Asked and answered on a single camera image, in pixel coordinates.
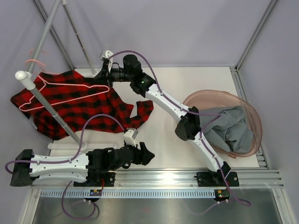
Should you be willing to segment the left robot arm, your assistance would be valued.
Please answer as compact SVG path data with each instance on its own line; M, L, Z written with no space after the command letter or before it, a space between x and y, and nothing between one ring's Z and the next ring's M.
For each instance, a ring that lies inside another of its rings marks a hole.
M105 182L109 172L128 169L131 164L148 165L155 157L144 142L114 149L94 149L77 156L44 156L24 149L13 164L10 186L26 187L35 182L69 181L75 186L91 187Z

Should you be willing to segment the grey shirt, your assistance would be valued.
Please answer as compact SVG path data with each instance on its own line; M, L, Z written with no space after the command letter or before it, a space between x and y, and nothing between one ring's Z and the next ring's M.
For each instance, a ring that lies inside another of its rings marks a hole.
M241 106L214 107L202 110L200 125L210 145L225 152L247 154L252 149L254 133L248 128L246 114Z

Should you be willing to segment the pink wire hanger front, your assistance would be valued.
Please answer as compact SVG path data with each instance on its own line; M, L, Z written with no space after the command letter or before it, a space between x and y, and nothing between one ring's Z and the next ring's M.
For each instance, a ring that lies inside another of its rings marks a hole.
M40 73L33 82L38 93L50 103L56 105L77 105L82 100L96 97L110 91L106 85L93 84L92 78L85 78L75 71L51 75ZM11 102L22 112L40 110L44 106L27 88L11 98Z

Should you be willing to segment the red black plaid shirt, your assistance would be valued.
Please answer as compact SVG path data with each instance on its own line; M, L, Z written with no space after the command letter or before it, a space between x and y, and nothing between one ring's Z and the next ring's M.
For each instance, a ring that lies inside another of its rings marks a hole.
M82 100L77 105L56 105L53 108L61 118L69 125L72 131L81 131L86 121L96 114L101 116L94 118L87 125L88 130L108 133L121 133L127 128L139 128L150 117L154 110L151 100L137 101L137 114L132 115L134 105L123 102L118 93L110 88L105 94L98 98L91 97ZM33 117L37 131L52 140L60 140L67 137L67 132L45 109L22 112L27 118Z

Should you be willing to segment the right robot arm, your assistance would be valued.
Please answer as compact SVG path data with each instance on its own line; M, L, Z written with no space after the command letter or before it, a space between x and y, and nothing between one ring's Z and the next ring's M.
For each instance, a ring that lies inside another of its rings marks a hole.
M204 129L200 126L200 117L203 114L196 107L190 108L166 93L160 87L155 74L149 76L143 72L137 59L140 53L132 50L125 50L123 53L125 54L123 67L114 69L113 58L119 53L107 50L101 57L103 65L95 80L109 87L112 87L114 82L129 82L133 92L164 109L177 123L175 129L177 137L202 153L208 168L208 172L204 175L207 182L216 186L228 185L231 167L215 152L204 136Z

